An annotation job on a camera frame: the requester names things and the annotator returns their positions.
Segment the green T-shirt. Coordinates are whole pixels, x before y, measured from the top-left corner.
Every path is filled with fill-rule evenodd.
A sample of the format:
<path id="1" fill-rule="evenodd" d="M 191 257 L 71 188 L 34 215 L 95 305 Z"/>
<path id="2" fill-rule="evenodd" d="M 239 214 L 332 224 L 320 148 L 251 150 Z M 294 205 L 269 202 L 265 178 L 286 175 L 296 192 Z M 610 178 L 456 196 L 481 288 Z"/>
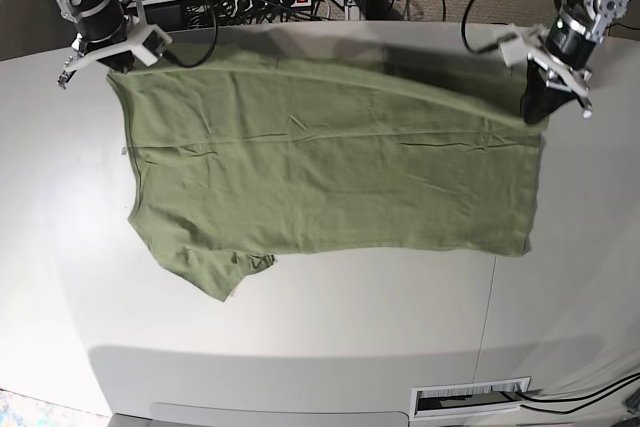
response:
<path id="1" fill-rule="evenodd" d="M 283 255 L 529 251 L 543 127 L 520 117 L 515 70 L 227 47 L 191 70 L 107 80 L 135 178 L 130 224 L 216 300 Z"/>

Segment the black power strip red switch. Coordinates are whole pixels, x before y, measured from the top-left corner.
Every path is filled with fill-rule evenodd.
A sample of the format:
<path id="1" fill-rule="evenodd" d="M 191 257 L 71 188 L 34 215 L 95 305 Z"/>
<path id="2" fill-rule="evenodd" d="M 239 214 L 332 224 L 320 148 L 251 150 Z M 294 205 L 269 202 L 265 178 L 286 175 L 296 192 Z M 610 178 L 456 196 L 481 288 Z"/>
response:
<path id="1" fill-rule="evenodd" d="M 247 12 L 310 11 L 314 0 L 235 0 L 237 9 Z"/>

